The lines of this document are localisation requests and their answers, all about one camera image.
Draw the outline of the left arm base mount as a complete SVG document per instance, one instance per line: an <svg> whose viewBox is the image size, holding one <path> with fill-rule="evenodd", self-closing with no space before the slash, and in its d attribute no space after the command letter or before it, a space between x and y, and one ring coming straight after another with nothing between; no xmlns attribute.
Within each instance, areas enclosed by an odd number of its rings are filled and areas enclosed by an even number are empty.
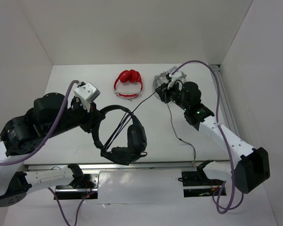
<svg viewBox="0 0 283 226"><path fill-rule="evenodd" d="M55 194L60 200L79 200L82 198L86 199L97 199L98 198L98 186L100 173L97 171L87 171L79 167L78 164L72 163L67 167L75 172L81 172L80 177L74 184L59 185L55 187Z"/></svg>

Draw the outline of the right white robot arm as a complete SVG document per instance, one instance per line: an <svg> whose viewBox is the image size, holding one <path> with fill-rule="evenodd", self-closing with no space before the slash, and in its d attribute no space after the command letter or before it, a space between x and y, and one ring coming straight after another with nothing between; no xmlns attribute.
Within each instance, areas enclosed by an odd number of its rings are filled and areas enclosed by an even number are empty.
<svg viewBox="0 0 283 226"><path fill-rule="evenodd" d="M212 179L233 180L240 192L248 194L270 178L267 151L244 142L218 122L214 113L202 104L196 83L185 82L182 86L175 83L171 88L167 83L154 84L153 90L163 103L174 102L183 109L190 125L231 155L229 163L208 160L199 165L196 179L200 184L206 185Z"/></svg>

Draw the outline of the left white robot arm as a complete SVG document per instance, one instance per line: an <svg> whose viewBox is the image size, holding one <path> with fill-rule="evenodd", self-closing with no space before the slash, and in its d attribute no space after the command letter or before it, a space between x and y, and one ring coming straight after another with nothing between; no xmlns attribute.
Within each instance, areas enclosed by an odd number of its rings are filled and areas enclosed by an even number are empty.
<svg viewBox="0 0 283 226"><path fill-rule="evenodd" d="M33 103L25 115L9 120L0 133L0 162L15 161L32 153L48 134L60 109L61 118L50 137L55 137L76 127L91 133L92 128L105 118L91 104L87 111L81 101L74 97L71 107L62 107L64 95L48 93ZM85 180L78 164L72 163L61 169L42 173L23 172L22 163L0 166L0 208L9 207L23 200L28 194L52 186L78 188Z"/></svg>

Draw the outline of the black headset with microphone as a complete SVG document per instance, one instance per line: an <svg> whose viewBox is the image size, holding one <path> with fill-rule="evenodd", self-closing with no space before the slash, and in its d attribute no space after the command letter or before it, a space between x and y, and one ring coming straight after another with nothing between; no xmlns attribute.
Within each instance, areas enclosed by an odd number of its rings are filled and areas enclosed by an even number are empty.
<svg viewBox="0 0 283 226"><path fill-rule="evenodd" d="M140 123L139 119L131 112L128 108L121 105L109 105L100 110L103 116L106 116L108 112L114 110L122 110L125 115L121 122L119 123L117 129L114 131L113 135L118 135L121 127L124 125L124 120L130 118L132 119L132 125L127 129L127 147L113 147L109 152L110 143L113 140L111 136L105 144L102 144L99 137L100 122L97 122L92 127L92 138L96 148L100 149L100 155L115 164L119 165L129 165L132 162L145 157L147 153L145 149L147 147L147 137L145 134L145 129Z"/></svg>

